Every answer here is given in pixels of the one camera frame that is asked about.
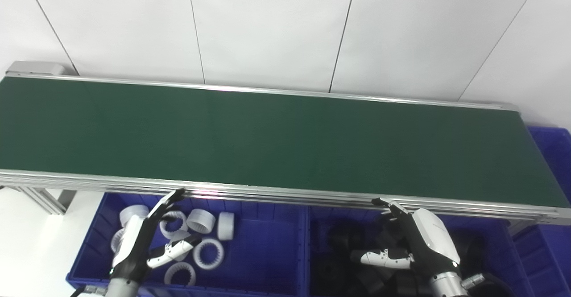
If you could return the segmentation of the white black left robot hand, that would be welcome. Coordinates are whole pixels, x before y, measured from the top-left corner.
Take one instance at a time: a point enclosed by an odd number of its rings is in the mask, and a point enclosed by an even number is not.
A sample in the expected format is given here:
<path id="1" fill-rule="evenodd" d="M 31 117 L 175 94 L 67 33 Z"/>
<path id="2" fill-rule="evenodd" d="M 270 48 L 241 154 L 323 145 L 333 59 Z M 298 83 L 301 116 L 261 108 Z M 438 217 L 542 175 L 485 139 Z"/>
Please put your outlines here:
<path id="1" fill-rule="evenodd" d="M 150 250 L 155 230 L 163 216 L 174 203 L 183 199 L 185 192 L 185 189 L 173 190 L 162 197 L 146 216 L 131 217 L 112 261 L 112 280 L 122 279 L 128 283 L 141 284 L 151 269 L 164 266 L 202 242 L 201 235 L 188 235 L 153 252 Z"/>

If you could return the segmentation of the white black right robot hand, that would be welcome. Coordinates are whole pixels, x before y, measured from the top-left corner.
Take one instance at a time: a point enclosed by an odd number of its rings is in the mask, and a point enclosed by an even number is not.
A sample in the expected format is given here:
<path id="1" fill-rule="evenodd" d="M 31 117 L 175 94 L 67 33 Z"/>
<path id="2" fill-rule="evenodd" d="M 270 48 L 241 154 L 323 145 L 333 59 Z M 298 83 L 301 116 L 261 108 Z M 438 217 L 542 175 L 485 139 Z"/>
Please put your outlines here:
<path id="1" fill-rule="evenodd" d="M 374 198 L 374 206 L 387 207 L 397 220 L 409 245 L 407 254 L 391 249 L 351 252 L 351 260 L 391 270 L 414 270 L 436 280 L 459 277 L 460 258 L 443 221 L 433 212 L 419 208 L 412 212 L 395 200 Z"/>

